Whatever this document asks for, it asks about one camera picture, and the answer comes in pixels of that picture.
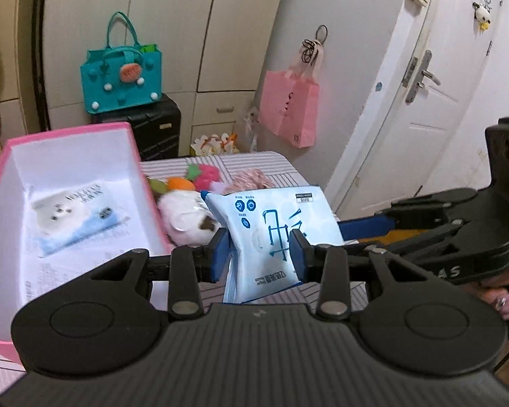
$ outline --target pink paper bag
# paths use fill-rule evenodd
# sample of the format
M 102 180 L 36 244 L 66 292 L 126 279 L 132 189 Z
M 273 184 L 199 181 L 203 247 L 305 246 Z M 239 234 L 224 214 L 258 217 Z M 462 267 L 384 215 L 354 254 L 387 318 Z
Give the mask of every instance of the pink paper bag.
M 322 45 L 315 41 L 315 59 L 302 62 L 304 48 L 286 72 L 267 72 L 260 104 L 259 122 L 297 148 L 315 144 L 319 111 L 316 80 L 323 59 Z

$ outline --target drawer handle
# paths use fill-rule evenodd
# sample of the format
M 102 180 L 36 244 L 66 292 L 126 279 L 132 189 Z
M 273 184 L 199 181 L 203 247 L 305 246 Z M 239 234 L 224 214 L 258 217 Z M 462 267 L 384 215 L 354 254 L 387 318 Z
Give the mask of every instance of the drawer handle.
M 227 108 L 219 108 L 217 107 L 217 113 L 233 113 L 235 110 L 234 107 L 227 107 Z

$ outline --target teal handbag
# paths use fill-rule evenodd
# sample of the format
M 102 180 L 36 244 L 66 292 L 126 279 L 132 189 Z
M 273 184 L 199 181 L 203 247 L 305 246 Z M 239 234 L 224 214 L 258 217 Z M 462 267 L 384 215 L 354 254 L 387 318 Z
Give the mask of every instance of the teal handbag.
M 110 46 L 110 32 L 120 15 L 134 46 Z M 149 104 L 162 97 L 162 53 L 156 44 L 142 46 L 128 17 L 115 12 L 107 26 L 106 48 L 88 50 L 81 66 L 85 110 L 97 114 Z

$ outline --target white and blue tissue package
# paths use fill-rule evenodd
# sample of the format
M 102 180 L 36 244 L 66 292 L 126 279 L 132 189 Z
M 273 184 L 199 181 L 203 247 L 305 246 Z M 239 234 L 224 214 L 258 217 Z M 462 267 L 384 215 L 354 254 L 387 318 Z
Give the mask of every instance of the white and blue tissue package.
M 32 204 L 36 212 L 36 241 L 43 255 L 51 254 L 126 218 L 104 182 L 45 197 Z
M 208 193 L 205 201 L 228 228 L 234 244 L 225 303 L 245 303 L 300 283 L 289 254 L 293 229 L 299 229 L 313 245 L 343 244 L 320 187 L 272 188 L 227 196 Z

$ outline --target pink scrunchie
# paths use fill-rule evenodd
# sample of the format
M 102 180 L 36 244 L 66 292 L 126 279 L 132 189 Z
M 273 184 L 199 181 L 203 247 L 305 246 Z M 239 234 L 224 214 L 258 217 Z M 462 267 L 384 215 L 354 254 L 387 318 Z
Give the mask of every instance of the pink scrunchie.
M 275 184 L 258 168 L 248 168 L 240 171 L 234 177 L 234 181 L 226 187 L 223 194 L 263 190 L 265 188 L 275 188 Z

